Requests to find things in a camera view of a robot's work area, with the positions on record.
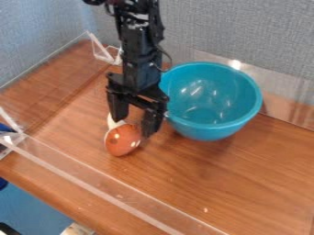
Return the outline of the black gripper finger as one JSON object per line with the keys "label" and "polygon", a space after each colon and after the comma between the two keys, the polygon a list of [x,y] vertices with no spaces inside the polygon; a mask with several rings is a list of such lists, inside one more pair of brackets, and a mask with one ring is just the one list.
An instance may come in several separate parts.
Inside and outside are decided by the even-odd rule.
{"label": "black gripper finger", "polygon": [[107,93],[107,99],[112,120],[117,122],[125,119],[128,115],[128,102],[124,96],[116,93]]}
{"label": "black gripper finger", "polygon": [[163,109],[147,108],[141,118],[141,135],[149,138],[157,131],[164,118]]}

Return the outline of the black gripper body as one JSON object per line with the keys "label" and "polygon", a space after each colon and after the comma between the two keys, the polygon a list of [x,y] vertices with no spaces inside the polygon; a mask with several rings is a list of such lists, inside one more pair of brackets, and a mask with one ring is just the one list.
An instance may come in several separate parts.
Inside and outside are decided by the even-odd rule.
{"label": "black gripper body", "polygon": [[161,52],[141,56],[136,61],[123,60],[123,73],[107,73],[107,93],[124,96],[128,106],[143,111],[163,109],[165,112],[169,98],[159,88],[161,76]]}

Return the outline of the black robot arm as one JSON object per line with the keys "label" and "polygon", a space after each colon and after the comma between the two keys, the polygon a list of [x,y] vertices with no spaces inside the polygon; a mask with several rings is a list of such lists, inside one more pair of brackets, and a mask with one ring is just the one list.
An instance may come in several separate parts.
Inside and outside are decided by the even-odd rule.
{"label": "black robot arm", "polygon": [[115,18],[121,42],[123,73],[107,73],[107,101],[112,120],[128,116],[128,106],[140,108],[141,136],[149,138],[157,131],[169,98],[159,88],[161,55],[169,54],[159,42],[164,40],[164,26],[159,14],[159,0],[83,0],[89,6],[104,6]]}

